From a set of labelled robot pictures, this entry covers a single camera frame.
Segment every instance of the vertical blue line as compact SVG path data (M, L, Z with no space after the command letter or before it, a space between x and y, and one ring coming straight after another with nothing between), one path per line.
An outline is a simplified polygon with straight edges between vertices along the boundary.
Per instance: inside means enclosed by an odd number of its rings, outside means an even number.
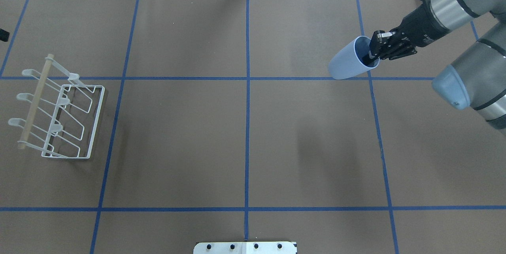
M246 152L244 166L244 240L249 237L249 98L251 75L249 70L249 0L246 0Z
M362 21L362 11L360 9L360 0L357 1L358 19L360 21L360 32L364 35L364 25ZM387 193L388 213L390 215L390 227L392 228L392 239L394 240L395 254L399 254L399 245L397 243L397 231L395 230L394 210L392 208L392 197L390 195L390 185L388 183L387 164L385 162L385 153L383 152L383 141L381 140L380 121L378 120L378 109L376 108L376 97L374 96L374 87L372 85L371 72L367 72L369 78L369 91L371 93L372 110L374 112L374 123L376 125L376 135L378 136L379 151L381 153L381 163L383 165L383 180L385 181L385 191Z
M21 14L19 15L18 23L16 24L16 28L14 29L14 33L12 34L11 43L9 44L9 47L7 48L4 62L2 63L2 68L0 68L0 77L2 77L2 74L4 74L5 65L7 65L7 61L9 60L9 54L11 54L11 49L12 49L12 46L14 45L14 40L16 39L16 36L18 35L19 26L21 25L21 21L23 20L23 16L25 15L25 11L26 11L26 8L28 7L29 1L30 0L25 0L23 10L21 10Z
M478 36L478 32L476 31L476 27L473 21L471 21L471 28L473 29L473 33L475 35L476 40L478 40L480 37Z
M119 94L118 94L118 101L116 104L116 112L114 114L114 122L112 124L112 132L111 132L111 139L109 141L109 150L107 152L107 159L105 162L105 170L104 170L104 177L102 179L102 187L100 189L100 198L98 202L98 211L96 212L96 218L95 218L95 224L93 229L93 236L92 236L92 243L90 247L90 254L94 253L94 247L96 243L96 235L98 233L98 227L100 223L100 214L102 209L102 204L104 202L104 193L105 193L105 186L107 183L107 175L109 173L109 164L111 162L111 155L112 155L112 146L114 145L114 136L116 134L116 127L118 123L118 117L119 117L119 108L121 107L121 98L123 97L123 88L125 86L125 77L127 75L127 69L128 69L128 59L130 56L130 47L132 46L132 38L134 37L134 28L135 28L135 20L137 18L137 9L139 8L139 0L135 1L135 8L134 8L134 16L132 17L132 26L130 27L130 36L128 37L128 46L126 49L125 54L125 64L123 65L123 77L121 78L121 84L119 86Z

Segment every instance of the blue joint cap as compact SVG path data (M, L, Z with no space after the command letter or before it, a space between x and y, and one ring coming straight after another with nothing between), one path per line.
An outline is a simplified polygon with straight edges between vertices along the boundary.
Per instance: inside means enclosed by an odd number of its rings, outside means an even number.
M460 75L452 65L448 65L434 80L432 88L445 101L458 110L464 110L470 106L470 99L466 86Z

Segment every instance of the table surface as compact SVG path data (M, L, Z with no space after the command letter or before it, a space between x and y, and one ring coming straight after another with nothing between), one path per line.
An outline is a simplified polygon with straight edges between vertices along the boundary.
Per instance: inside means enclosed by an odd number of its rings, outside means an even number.
M494 23L334 81L416 0L0 0L0 252L503 253L504 137L430 81ZM18 150L48 53L108 98L83 162Z

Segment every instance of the blue grid line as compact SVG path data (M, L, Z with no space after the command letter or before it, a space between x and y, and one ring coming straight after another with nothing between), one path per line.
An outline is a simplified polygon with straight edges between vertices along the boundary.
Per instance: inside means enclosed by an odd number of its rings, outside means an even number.
M249 238L249 104L251 96L249 66L249 0L246 0L246 136L244 163L244 241Z
M52 80L66 80L65 76L51 76ZM298 77L298 76L265 76L265 77L207 77L207 76L81 76L81 80L105 81L336 81L332 77ZM432 81L433 77L382 77L372 76L374 81ZM29 81L29 76L2 76L0 80ZM351 77L339 81L368 81L369 77Z
M16 24L16 28L14 29L14 33L12 34L11 43L9 43L9 47L7 48L7 52L5 54L4 62L2 63L2 68L0 68L0 77L4 74L5 66L7 65L7 60L9 60L9 55L11 54L12 46L14 45L14 40L18 35L19 26L21 25L21 21L23 20L23 16L25 15L26 8L28 7L28 2L30 0L25 0L25 4L23 6L23 10L21 10L21 14L19 15L18 23Z
M356 0L357 2L357 11L358 11L358 19L360 22L360 32L362 35L365 35L364 32L364 25L362 21L362 11L360 9L360 0ZM397 231L395 230L395 220L394 220L394 210L392 209L392 198L390 195L390 185L388 182L388 174L387 174L387 164L385 162L385 153L383 152L383 141L381 140L381 130L380 127L380 121L378 120L378 109L376 108L376 97L374 96L374 86L372 85L372 76L371 72L367 72L367 76L369 77L369 90L371 93L371 100L372 100L372 110L374 112L374 123L376 124L376 135L378 136L378 144L379 144L379 151L381 154L381 163L383 165L383 180L385 181L385 192L387 193L387 204L388 204L388 213L390 215L390 227L392 228L392 239L394 240L394 250L395 254L399 254L399 245L397 243Z
M104 193L105 193L105 186L107 183L107 175L109 173L109 164L111 162L111 155L112 155L112 146L114 145L114 136L116 134L116 127L118 123L118 117L119 117L119 108L121 107L121 98L123 96L123 88L125 87L125 77L127 75L127 69L128 69L128 59L130 57L130 47L132 46L132 38L134 37L134 28L135 28L135 20L137 18L137 9L139 8L139 0L135 1L135 8L134 8L134 16L132 17L132 27L130 28L130 36L128 38L128 47L126 49L126 55L125 55L125 64L123 65L123 75L121 84L119 86L119 94L118 94L118 101L116 104L116 112L114 114L114 122L112 124L112 132L111 132L111 139L109 142L109 150L107 152L107 159L105 162L105 168L104 168L104 177L102 180L102 187L100 190L100 198L98 203L98 211L96 212L96 218L95 218L95 224L93 229L93 237L92 237L92 243L90 246L90 254L94 253L94 247L96 243L96 234L98 233L98 227L100 223L100 215L101 215L101 208L102 204L104 202Z
M473 29L473 34L475 35L475 39L478 40L480 37L478 36L478 32L476 31L476 27L475 27L473 21L471 21L471 29Z
M506 209L506 205L419 205L398 207L248 207L248 211L486 211ZM244 207L0 207L0 211L101 211L101 212L243 212Z

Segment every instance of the black connector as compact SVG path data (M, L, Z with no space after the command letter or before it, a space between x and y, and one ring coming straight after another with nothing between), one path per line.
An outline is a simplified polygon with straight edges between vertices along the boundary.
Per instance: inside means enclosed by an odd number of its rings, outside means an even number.
M9 41L9 35L10 35L9 32L0 29L0 40L1 41Z

